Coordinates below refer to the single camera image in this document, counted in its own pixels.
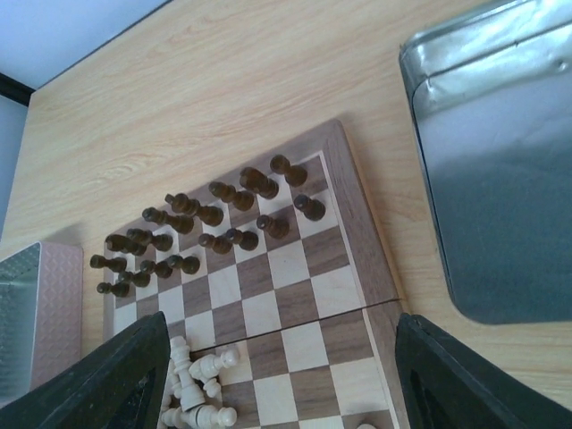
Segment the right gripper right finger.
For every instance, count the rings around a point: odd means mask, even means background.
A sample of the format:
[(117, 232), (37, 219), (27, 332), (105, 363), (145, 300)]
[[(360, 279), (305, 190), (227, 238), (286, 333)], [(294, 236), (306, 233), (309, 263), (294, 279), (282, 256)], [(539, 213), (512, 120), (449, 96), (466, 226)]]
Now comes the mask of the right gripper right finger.
[(571, 411), (421, 315), (400, 315), (395, 358), (412, 428), (569, 428)]

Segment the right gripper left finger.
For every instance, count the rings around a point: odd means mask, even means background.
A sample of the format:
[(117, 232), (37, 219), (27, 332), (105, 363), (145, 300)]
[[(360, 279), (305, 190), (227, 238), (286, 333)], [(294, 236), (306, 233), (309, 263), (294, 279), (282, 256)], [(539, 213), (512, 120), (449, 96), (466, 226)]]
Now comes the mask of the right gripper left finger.
[(1, 409), (3, 428), (155, 428), (170, 358), (164, 314), (146, 315)]

